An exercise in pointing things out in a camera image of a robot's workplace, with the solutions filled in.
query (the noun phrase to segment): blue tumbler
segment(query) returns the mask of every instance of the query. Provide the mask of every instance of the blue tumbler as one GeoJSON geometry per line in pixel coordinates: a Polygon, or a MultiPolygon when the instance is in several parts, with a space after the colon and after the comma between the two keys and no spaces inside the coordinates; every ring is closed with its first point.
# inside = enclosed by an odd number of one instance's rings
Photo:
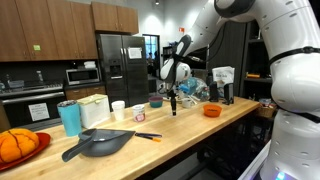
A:
{"type": "Polygon", "coordinates": [[[80,121],[80,107],[77,101],[63,101],[60,102],[57,107],[67,136],[78,135],[82,128],[80,121]]]}

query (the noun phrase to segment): orange pumpkin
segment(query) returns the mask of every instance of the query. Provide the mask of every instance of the orange pumpkin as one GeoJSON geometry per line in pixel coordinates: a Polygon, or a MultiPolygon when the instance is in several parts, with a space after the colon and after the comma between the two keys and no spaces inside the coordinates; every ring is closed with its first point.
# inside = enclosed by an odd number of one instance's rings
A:
{"type": "Polygon", "coordinates": [[[20,159],[39,146],[38,136],[23,128],[10,129],[0,134],[0,163],[20,159]]]}

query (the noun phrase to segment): blue bowl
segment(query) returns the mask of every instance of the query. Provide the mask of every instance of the blue bowl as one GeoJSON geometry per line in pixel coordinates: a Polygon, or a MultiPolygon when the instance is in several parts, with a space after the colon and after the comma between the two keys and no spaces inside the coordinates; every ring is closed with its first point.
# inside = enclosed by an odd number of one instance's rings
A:
{"type": "Polygon", "coordinates": [[[149,104],[152,108],[159,108],[162,106],[163,98],[160,96],[152,96],[149,98],[149,104]]]}

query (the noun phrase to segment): doorway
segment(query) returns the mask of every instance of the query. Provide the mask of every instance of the doorway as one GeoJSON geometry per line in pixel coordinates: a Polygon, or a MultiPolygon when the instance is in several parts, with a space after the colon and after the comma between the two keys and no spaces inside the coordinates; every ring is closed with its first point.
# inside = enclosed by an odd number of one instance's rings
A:
{"type": "Polygon", "coordinates": [[[160,78],[160,36],[153,34],[142,34],[142,36],[145,38],[148,74],[160,78]]]}

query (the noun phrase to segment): stainless steel refrigerator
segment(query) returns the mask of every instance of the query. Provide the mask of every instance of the stainless steel refrigerator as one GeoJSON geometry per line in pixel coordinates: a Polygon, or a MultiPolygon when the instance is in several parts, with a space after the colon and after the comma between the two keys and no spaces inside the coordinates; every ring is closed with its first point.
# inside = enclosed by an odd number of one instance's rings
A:
{"type": "Polygon", "coordinates": [[[124,100],[126,107],[148,102],[144,37],[98,34],[97,43],[109,102],[124,100]]]}

